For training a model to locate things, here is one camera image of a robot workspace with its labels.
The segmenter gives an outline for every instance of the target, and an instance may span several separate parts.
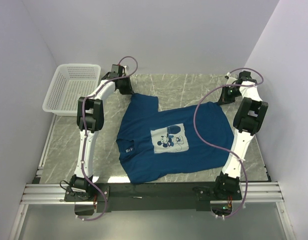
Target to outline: gray floor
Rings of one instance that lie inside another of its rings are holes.
[[[137,93],[157,96],[159,111],[183,108],[195,105],[208,91],[225,84],[224,75],[205,74],[138,74],[132,78],[132,85]],[[218,100],[220,90],[205,101]],[[232,125],[240,100],[222,106],[229,123]],[[94,176],[98,182],[128,182],[126,172],[118,160],[119,152],[116,136],[130,96],[112,94],[105,104],[105,124],[96,141],[94,153]],[[56,118],[49,140],[49,147],[44,159],[44,170],[40,183],[56,184],[69,180],[74,173],[79,150],[79,130],[75,117]],[[267,181],[267,170],[258,147],[256,138],[251,142],[246,157],[245,167],[250,181]],[[194,173],[168,174],[156,182],[200,182],[214,181],[221,168]]]
[[[30,205],[20,240],[286,240],[275,203],[247,203],[232,218],[195,210],[116,211],[75,219],[71,205]]]

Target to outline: white laundry basket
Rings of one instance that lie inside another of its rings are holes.
[[[97,87],[100,66],[93,64],[62,64],[49,85],[43,110],[59,116],[76,116],[78,99]]]

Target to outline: white graphic print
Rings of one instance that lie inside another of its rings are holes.
[[[178,153],[189,149],[184,125],[175,124],[150,131],[154,153]]]

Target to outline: blue shirt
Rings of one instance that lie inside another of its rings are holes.
[[[158,112],[157,97],[133,94],[116,140],[119,160],[131,183],[225,165],[228,152],[210,147],[197,137],[193,125],[195,108]],[[206,141],[231,148],[233,132],[216,103],[201,104],[196,126]]]

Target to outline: marble tabletop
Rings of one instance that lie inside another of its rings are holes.
[[[159,111],[165,111],[195,105],[208,91],[225,84],[227,80],[224,75],[210,74],[136,74],[131,77],[131,81],[136,93],[157,96]],[[217,101],[220,92],[221,90],[214,92],[204,102]],[[236,103],[222,106],[230,125],[240,102],[241,98]],[[93,160],[94,177],[98,178],[99,183],[129,182],[119,162],[116,144],[120,123],[129,103],[130,96],[121,95],[118,91],[105,103],[105,123],[96,141]],[[48,146],[40,183],[56,184],[61,180],[68,181],[74,174],[79,150],[79,129],[76,125],[76,117],[56,117]],[[250,143],[245,159],[244,165],[250,181],[268,180],[256,138]],[[168,174],[155,182],[214,181],[220,171],[221,167],[196,173]]]

